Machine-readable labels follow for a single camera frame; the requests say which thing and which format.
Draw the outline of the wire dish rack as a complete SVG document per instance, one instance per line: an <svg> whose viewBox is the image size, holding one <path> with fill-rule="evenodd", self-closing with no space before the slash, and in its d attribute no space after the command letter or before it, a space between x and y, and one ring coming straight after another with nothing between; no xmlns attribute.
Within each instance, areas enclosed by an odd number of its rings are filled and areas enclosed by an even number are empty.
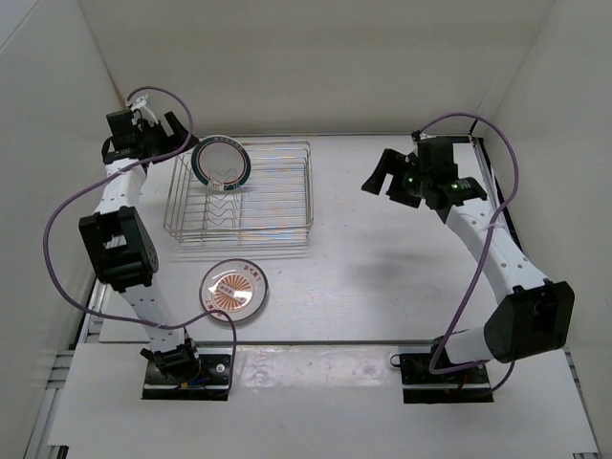
<svg viewBox="0 0 612 459"><path fill-rule="evenodd" d="M311 145L305 140L240 139L251 176L233 191L215 191L194 176L191 152L174 162L164 229L182 243L297 243L314 221Z"/></svg>

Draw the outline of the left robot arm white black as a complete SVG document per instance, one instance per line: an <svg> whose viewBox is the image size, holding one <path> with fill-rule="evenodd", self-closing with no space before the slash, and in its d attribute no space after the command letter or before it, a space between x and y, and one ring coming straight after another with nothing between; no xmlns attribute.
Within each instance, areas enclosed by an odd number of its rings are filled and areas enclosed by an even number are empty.
<svg viewBox="0 0 612 459"><path fill-rule="evenodd" d="M137 211L147 178L144 159L155 159L174 149L184 151L197 139L190 135L173 112L164 114L170 128L142 117L141 109L125 109L106 116L111 137L101 155L108 177L94 213L82 217L78 229L97 279L119 293L136 318L143 321L149 345L142 355L177 383L189 383L201 372L200 359L186 329L166 330L174 318L155 274L159 257Z"/></svg>

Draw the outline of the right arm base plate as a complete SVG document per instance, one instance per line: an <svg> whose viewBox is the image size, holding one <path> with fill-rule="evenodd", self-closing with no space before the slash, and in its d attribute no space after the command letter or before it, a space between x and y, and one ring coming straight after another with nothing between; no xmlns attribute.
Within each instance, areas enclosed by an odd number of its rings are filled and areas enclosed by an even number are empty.
<svg viewBox="0 0 612 459"><path fill-rule="evenodd" d="M487 404L493 402L487 369L478 366L434 375L427 353L393 354L389 363L401 373L405 404Z"/></svg>

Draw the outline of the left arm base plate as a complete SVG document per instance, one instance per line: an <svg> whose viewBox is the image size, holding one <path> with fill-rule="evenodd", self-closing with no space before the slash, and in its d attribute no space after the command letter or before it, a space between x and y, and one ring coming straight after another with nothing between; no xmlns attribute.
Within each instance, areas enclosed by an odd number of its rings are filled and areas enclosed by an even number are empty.
<svg viewBox="0 0 612 459"><path fill-rule="evenodd" d="M230 348L199 347L197 372L186 378L163 374L148 361L143 376L142 399L147 401L226 401L230 393L233 357Z"/></svg>

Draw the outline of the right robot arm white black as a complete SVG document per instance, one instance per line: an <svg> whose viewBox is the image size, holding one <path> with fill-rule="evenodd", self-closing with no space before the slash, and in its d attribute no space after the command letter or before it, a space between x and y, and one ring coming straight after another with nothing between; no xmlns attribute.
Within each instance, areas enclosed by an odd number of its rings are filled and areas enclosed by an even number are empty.
<svg viewBox="0 0 612 459"><path fill-rule="evenodd" d="M459 331L454 317L436 340L428 368L435 379L449 383L489 361L513 363L565 346L573 289L552 281L498 225L501 208L475 178L460 177L451 140L419 140L409 154L386 148L361 188L411 208L426 205L464 243L477 266L460 311L480 277L492 288L497 306L483 326Z"/></svg>

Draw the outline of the orange sunburst plate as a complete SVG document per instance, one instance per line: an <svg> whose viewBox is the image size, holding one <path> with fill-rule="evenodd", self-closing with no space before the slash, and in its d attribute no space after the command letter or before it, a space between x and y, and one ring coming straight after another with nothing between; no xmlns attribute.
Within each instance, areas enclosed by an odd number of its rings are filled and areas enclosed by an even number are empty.
<svg viewBox="0 0 612 459"><path fill-rule="evenodd" d="M267 304L270 286L254 262L230 258L213 265L199 288L202 309L221 322L250 320Z"/></svg>

